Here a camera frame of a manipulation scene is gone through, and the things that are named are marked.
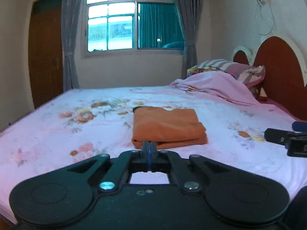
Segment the orange garment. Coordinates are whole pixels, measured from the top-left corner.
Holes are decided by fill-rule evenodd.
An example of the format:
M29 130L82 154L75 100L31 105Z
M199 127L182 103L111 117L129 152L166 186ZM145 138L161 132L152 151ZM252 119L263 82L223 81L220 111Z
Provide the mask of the orange garment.
M137 149L144 142L154 142L159 150L208 143L206 128L193 109L139 106L133 113L132 143Z

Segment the red white headboard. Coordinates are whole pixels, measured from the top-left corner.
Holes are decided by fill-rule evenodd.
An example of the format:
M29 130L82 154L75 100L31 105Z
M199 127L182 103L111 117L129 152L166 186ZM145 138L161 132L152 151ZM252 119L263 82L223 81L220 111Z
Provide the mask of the red white headboard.
M265 78L256 85L257 100L278 105L294 118L306 121L306 60L292 39L274 32L254 53L237 46L232 60L252 67L265 66Z

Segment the floral pink bed sheet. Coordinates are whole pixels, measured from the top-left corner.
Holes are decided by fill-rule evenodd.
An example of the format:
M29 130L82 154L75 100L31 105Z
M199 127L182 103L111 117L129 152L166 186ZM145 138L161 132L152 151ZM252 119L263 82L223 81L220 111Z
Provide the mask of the floral pink bed sheet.
M133 108L192 108L206 128L205 145L179 147L281 183L291 197L306 186L306 159L266 142L267 128L291 130L293 118L275 105L231 103L171 86L72 90L1 133L1 215L14 222L9 194L21 181L107 153L133 149Z

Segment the striped pillow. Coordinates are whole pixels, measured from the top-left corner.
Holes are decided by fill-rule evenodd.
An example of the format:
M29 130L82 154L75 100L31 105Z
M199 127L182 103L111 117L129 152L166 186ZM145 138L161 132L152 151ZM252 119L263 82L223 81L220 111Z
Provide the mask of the striped pillow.
M248 64L240 64L225 59L208 60L193 67L203 69L212 68L215 69L215 71L222 71L230 74L234 79L243 83L248 88L260 84L264 80L266 73L264 65L253 67Z

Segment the pink blanket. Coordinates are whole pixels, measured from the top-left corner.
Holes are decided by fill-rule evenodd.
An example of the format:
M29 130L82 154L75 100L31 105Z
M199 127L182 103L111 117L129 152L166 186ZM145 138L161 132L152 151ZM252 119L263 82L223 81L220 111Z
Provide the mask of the pink blanket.
M176 79L171 87L184 91L201 92L230 101L231 103L259 105L242 82L237 81L230 74L221 71L210 71L194 74L188 78Z

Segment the colourful patterned cloth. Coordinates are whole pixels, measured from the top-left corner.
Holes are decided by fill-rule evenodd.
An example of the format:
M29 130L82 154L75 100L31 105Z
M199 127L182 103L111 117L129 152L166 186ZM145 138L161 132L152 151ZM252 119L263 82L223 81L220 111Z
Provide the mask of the colourful patterned cloth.
M215 71L215 69L212 69L212 68L203 69L203 68L198 68L198 67L191 67L190 69L187 70L186 77L190 77L198 73L211 72L211 71Z

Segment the brown wooden door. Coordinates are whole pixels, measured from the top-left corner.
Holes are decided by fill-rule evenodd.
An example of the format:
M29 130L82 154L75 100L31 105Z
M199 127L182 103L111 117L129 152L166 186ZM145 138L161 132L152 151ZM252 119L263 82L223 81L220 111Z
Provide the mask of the brown wooden door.
M29 76L35 108L63 93L62 0L33 3L29 24Z

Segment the right grey curtain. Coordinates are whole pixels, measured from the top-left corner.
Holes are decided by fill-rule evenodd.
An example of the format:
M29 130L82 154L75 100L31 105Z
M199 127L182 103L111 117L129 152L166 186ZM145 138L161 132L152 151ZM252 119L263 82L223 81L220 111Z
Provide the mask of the right grey curtain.
M203 0L175 1L185 42L181 74L181 77L185 79L187 70L197 64L196 42Z

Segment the grey curtain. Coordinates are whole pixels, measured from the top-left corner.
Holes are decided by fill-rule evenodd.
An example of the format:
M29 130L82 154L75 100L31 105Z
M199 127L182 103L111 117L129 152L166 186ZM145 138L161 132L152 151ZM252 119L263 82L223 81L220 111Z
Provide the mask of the grey curtain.
M78 31L78 17L82 0L62 0L61 6L61 42L63 51L64 91L78 89L78 75L74 52Z
M185 42L181 74L181 77L185 79L187 70L197 64L196 42L203 0L175 1Z

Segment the left grey curtain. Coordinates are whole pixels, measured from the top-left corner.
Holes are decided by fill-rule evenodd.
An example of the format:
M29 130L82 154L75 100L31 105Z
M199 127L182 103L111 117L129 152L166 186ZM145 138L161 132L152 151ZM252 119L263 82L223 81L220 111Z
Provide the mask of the left grey curtain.
M78 31L78 17L82 0L62 0L61 6L61 42L63 51L64 91L78 89L78 75L74 52Z

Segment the window with white frame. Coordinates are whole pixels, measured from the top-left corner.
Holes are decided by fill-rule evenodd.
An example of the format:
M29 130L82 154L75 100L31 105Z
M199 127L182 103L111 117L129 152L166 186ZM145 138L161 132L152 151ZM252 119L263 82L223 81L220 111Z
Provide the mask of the window with white frame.
M85 0L82 29L86 57L185 45L175 0Z

